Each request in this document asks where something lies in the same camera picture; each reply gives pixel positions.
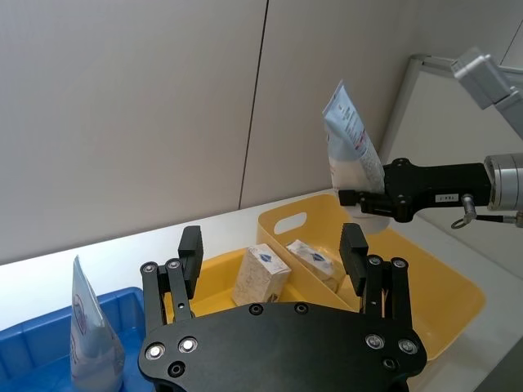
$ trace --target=small box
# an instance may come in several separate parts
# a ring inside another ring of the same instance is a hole
[[[245,252],[232,292],[236,305],[276,302],[291,269],[265,243]]]
[[[287,245],[287,249],[333,292],[337,292],[345,278],[342,266],[322,255],[299,239]]]

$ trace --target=basket handle hole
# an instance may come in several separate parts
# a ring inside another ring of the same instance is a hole
[[[307,213],[300,212],[299,214],[289,216],[276,222],[275,234],[283,234],[290,230],[302,227],[307,220]]]

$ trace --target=white tube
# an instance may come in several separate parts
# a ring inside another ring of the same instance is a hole
[[[385,191],[382,163],[343,81],[337,85],[323,115],[333,188],[382,194]],[[364,214],[359,206],[346,210],[366,234],[382,231],[389,224],[389,218]]]

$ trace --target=toothpaste tube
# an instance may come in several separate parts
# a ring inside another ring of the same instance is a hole
[[[73,268],[71,378],[77,392],[118,392],[125,353],[96,295],[83,274],[78,256]]]
[[[385,192],[382,163],[343,81],[324,109],[329,163],[333,188],[353,189],[382,194]],[[345,207],[354,223],[367,233],[377,233],[388,226],[389,218],[361,212],[359,206]]]

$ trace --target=yellow bin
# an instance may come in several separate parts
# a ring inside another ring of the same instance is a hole
[[[245,249],[240,249],[213,257],[202,264],[194,298],[190,300],[190,309],[197,317],[235,307],[231,296],[244,253]],[[346,307],[342,299],[326,288],[316,276],[307,274],[306,271],[302,265],[293,268],[281,293],[280,302],[305,301],[340,309]],[[172,320],[171,293],[165,295],[163,303],[167,319]]]
[[[299,214],[306,214],[302,225],[275,233],[279,222],[286,218],[292,220],[293,216]],[[345,209],[339,206],[337,198],[322,194],[262,213],[258,218],[257,242],[267,243],[291,267],[291,280],[302,281],[308,277],[319,282],[308,269],[300,268],[300,261],[285,246],[300,239],[341,263],[339,241],[342,224],[348,221],[350,218]],[[485,305],[485,296],[470,280],[392,229],[366,238],[369,253],[385,260],[403,257],[409,262],[413,327],[427,350],[428,359],[437,358],[478,315]],[[303,298],[304,301],[345,310],[358,311],[360,308],[360,299],[355,296],[348,277],[337,296],[332,296],[332,292],[323,284],[311,284],[311,290],[306,293],[308,297]]]

